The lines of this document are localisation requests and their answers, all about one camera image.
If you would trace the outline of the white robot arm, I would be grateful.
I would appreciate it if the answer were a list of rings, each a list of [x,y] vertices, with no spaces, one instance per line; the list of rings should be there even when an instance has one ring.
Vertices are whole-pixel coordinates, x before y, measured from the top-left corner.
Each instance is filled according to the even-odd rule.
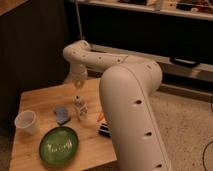
[[[120,171],[172,171],[149,95],[162,82],[159,64],[129,54],[94,52],[85,40],[63,49],[67,79],[82,87],[87,69],[103,73],[99,97]]]

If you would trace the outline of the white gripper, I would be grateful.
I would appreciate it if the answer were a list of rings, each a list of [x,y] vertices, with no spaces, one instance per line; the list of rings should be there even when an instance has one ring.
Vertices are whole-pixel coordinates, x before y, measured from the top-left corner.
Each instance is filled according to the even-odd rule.
[[[70,70],[64,83],[73,83],[77,89],[84,86],[88,77],[87,68],[83,64],[71,63]]]

